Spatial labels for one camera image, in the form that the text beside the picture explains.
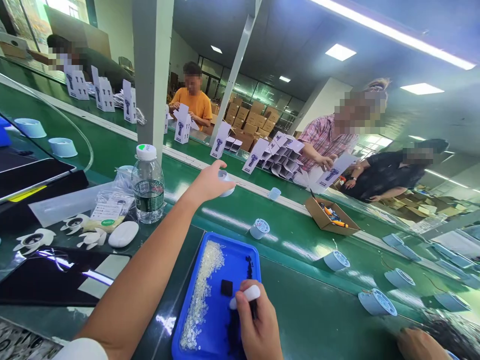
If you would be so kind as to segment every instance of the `plaid shirt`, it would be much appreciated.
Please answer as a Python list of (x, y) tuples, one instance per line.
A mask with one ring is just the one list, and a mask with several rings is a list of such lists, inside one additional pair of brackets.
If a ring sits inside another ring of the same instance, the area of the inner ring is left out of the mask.
[[(332, 140), (333, 128), (334, 115), (320, 116), (308, 124), (298, 140), (310, 143), (322, 156), (340, 156), (344, 151), (352, 153), (359, 140), (358, 134), (341, 134)], [(308, 172), (317, 164), (305, 156), (301, 156), (299, 160), (303, 163), (302, 169)]]

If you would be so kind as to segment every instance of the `plastic water bottle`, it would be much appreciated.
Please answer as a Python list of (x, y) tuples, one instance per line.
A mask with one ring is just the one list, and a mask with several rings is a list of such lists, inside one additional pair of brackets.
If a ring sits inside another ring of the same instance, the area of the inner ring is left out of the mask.
[(136, 213), (142, 223), (152, 224), (164, 213), (164, 174), (157, 161), (155, 146), (138, 145), (136, 158), (138, 161), (131, 171)]

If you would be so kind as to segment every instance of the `orange t-shirt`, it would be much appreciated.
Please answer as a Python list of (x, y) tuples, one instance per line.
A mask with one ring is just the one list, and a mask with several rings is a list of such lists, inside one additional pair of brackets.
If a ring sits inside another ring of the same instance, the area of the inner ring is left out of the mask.
[(205, 120), (212, 120), (212, 105), (210, 99), (203, 91), (200, 91), (198, 95), (190, 95), (189, 90), (186, 87), (181, 87), (175, 93), (170, 105), (179, 102), (188, 106), (188, 111), (193, 112), (199, 118)]

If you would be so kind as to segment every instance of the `bottle cap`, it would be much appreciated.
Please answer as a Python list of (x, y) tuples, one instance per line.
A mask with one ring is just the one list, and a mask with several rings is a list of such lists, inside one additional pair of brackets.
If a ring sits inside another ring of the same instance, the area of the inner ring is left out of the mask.
[(140, 144), (136, 147), (136, 157), (144, 161), (154, 160), (157, 158), (157, 149), (153, 145)]

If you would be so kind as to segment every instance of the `bottle label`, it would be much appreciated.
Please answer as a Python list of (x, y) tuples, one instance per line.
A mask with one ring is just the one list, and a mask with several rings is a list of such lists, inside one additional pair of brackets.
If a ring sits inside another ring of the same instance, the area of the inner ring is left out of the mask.
[(142, 212), (150, 213), (164, 205), (164, 187), (157, 180), (142, 180), (135, 185), (135, 205)]

